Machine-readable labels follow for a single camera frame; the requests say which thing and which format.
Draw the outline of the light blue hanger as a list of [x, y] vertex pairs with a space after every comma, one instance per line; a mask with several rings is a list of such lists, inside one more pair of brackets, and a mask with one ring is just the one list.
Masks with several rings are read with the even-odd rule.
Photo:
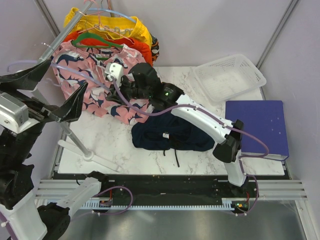
[[129, 20], [129, 21], [131, 21], [133, 23], [137, 22], [135, 19], [133, 19], [130, 16], [127, 16], [127, 15], [125, 15], [123, 13], [120, 13], [120, 12], [117, 12], [117, 11], [114, 11], [114, 10], [109, 10], [109, 9], [106, 9], [106, 8], [94, 8], [94, 7], [91, 7], [87, 11], [91, 12], [94, 15], [103, 14], [103, 13], [113, 14], [115, 16], [125, 18], [125, 19], [127, 19], [127, 20]]

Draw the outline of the translucent lilac hanger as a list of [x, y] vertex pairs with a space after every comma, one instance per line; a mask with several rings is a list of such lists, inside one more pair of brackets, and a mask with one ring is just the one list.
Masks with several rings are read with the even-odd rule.
[[[17, 61], [14, 61], [14, 62], [11, 62], [10, 64], [8, 64], [7, 67], [6, 67], [6, 71], [9, 72], [10, 71], [10, 67], [14, 66], [14, 65], [23, 65], [23, 64], [33, 64], [33, 65], [35, 65], [36, 63], [37, 63], [36, 60], [17, 60]], [[72, 68], [68, 68], [68, 67], [65, 67], [65, 66], [58, 65], [56, 63], [51, 63], [50, 65], [53, 68], [66, 70], [66, 71], [68, 71], [70, 73], [73, 73], [75, 75], [82, 76], [86, 80], [94, 82], [96, 85], [98, 85], [99, 87], [103, 88], [104, 90], [106, 90], [108, 92], [110, 91], [110, 89], [107, 86], [105, 86], [103, 83], [101, 83], [100, 81], [94, 79], [93, 77], [85, 75], [84, 73], [76, 71], [76, 70], [74, 70]]]

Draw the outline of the green hanger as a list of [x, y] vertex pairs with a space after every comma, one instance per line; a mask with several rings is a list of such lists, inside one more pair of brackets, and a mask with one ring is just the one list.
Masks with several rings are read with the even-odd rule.
[[97, 61], [111, 61], [124, 59], [128, 56], [126, 45], [119, 45], [94, 33], [75, 33], [70, 40], [72, 51], [83, 59], [93, 59]]

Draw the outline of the yellow shorts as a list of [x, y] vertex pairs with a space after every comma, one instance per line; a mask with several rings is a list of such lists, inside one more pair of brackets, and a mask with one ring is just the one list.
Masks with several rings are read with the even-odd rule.
[[80, 20], [71, 32], [90, 32], [110, 40], [131, 38], [152, 47], [157, 39], [149, 32], [147, 27], [136, 17], [132, 20], [125, 17], [108, 17], [104, 15], [81, 14]]

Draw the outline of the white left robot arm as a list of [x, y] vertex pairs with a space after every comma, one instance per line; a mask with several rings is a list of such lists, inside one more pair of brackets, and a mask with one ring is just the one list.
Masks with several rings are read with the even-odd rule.
[[72, 216], [91, 197], [110, 191], [107, 177], [93, 171], [69, 195], [56, 203], [35, 205], [34, 166], [24, 162], [47, 123], [77, 121], [87, 84], [83, 83], [62, 106], [48, 105], [24, 95], [33, 90], [51, 66], [47, 59], [34, 67], [0, 78], [0, 218], [13, 240], [57, 240]]

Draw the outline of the silver clothes rack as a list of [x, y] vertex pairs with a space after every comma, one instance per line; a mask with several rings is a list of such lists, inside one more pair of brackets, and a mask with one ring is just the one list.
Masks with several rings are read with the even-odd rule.
[[[72, 28], [76, 23], [81, 19], [84, 13], [89, 10], [92, 1], [89, 1], [84, 4], [84, 7], [81, 11], [78, 11], [75, 16], [71, 19], [68, 25], [57, 35], [53, 42], [49, 45], [48, 49], [41, 55], [37, 63], [42, 63], [47, 59], [50, 59], [53, 52], [59, 47], [63, 40], [70, 33]], [[108, 160], [96, 155], [92, 150], [85, 147], [85, 145], [80, 141], [76, 134], [71, 130], [70, 124], [68, 122], [60, 122], [59, 126], [63, 131], [63, 136], [65, 138], [71, 139], [72, 143], [67, 142], [65, 139], [60, 139], [57, 144], [57, 153], [55, 154], [55, 160], [60, 161], [62, 159], [63, 153], [69, 154], [72, 160], [81, 160], [86, 163], [95, 163], [104, 168], [107, 168], [110, 173], [120, 173], [122, 168]]]

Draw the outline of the white plastic basket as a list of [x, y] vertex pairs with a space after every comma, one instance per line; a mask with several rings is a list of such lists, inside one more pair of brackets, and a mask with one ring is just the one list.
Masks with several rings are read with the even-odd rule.
[[230, 100], [267, 83], [260, 70], [243, 54], [199, 65], [193, 68], [192, 73], [212, 103]]

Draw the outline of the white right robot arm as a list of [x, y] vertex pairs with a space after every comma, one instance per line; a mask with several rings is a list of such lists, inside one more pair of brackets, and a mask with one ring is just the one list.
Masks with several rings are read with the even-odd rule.
[[134, 111], [149, 117], [171, 112], [174, 116], [180, 117], [206, 132], [217, 144], [213, 155], [224, 163], [230, 183], [230, 193], [235, 197], [242, 196], [247, 191], [245, 183], [247, 177], [240, 161], [241, 139], [245, 134], [240, 128], [242, 122], [231, 122], [207, 111], [177, 86], [161, 82], [155, 69], [148, 63], [139, 63], [133, 70], [136, 81], [147, 81], [146, 90], [151, 91], [149, 101], [159, 112], [147, 113], [130, 104], [120, 90], [120, 87], [125, 85], [123, 67], [118, 63], [108, 63], [105, 69], [106, 77], [113, 82], [115, 91], [122, 101]]

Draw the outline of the navy blue shorts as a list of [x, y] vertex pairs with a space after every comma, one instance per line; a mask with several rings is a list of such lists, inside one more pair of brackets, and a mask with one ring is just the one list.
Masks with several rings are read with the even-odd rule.
[[164, 155], [173, 149], [178, 167], [177, 151], [205, 152], [215, 145], [215, 141], [203, 130], [170, 112], [150, 116], [144, 123], [136, 123], [131, 129], [131, 136], [135, 148], [162, 151]]

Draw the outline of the blue binder folder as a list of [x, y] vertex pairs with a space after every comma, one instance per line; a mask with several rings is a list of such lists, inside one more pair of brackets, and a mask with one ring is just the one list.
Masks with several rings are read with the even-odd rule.
[[269, 149], [266, 159], [284, 161], [289, 146], [281, 100], [229, 100], [225, 103], [225, 118], [244, 123], [244, 131], [257, 137]]

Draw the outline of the black orange patterned garment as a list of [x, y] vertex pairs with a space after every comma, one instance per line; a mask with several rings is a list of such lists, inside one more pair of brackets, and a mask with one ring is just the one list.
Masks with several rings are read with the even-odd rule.
[[154, 64], [160, 55], [160, 46], [159, 46], [159, 41], [155, 36], [151, 34], [151, 38], [152, 38], [152, 44], [150, 49], [151, 59], [152, 59], [152, 64]]

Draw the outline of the orange shorts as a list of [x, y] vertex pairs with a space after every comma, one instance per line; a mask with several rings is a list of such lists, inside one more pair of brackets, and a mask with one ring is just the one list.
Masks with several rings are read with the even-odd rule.
[[[72, 51], [73, 47], [70, 43], [70, 40], [74, 39], [75, 33], [80, 34], [79, 31], [70, 33], [53, 54], [52, 62], [90, 76], [103, 83], [108, 88], [110, 87], [111, 83], [106, 80], [105, 69], [107, 63], [121, 64], [125, 73], [128, 73], [129, 70], [138, 63], [148, 63], [153, 65], [151, 49], [149, 46], [146, 43], [140, 42], [133, 38], [129, 38], [132, 42], [129, 42], [129, 40], [123, 38], [118, 40], [110, 40], [110, 42], [118, 45], [126, 45], [127, 57], [125, 58], [116, 58], [114, 60], [107, 61], [94, 60], [92, 58], [83, 59], [79, 57], [77, 53]], [[102, 90], [102, 87], [90, 80], [86, 80], [80, 75], [76, 75], [72, 72], [58, 68], [54, 68], [53, 71], [57, 81], [61, 85], [62, 91], [67, 97], [71, 95], [71, 93], [73, 93], [78, 86], [82, 85], [83, 82], [88, 82], [89, 91], [93, 92], [95, 90]]]

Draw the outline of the pink shark print shorts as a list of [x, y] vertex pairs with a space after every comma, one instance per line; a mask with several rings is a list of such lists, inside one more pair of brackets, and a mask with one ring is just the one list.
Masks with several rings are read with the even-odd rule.
[[111, 115], [127, 125], [145, 123], [148, 116], [126, 104], [107, 100], [113, 83], [107, 80], [105, 69], [108, 63], [120, 64], [127, 75], [132, 67], [144, 62], [143, 55], [126, 44], [121, 48], [93, 48], [75, 47], [67, 41], [52, 54], [52, 63], [57, 65], [53, 72], [66, 99], [83, 83], [88, 83], [83, 111], [100, 118]]

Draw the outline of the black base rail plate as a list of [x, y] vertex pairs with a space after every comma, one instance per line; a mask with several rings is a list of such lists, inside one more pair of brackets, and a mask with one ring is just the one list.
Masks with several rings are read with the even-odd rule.
[[101, 197], [118, 204], [217, 204], [223, 199], [253, 200], [264, 184], [275, 190], [290, 182], [287, 176], [259, 176], [243, 187], [231, 185], [225, 175], [109, 174], [101, 184]]

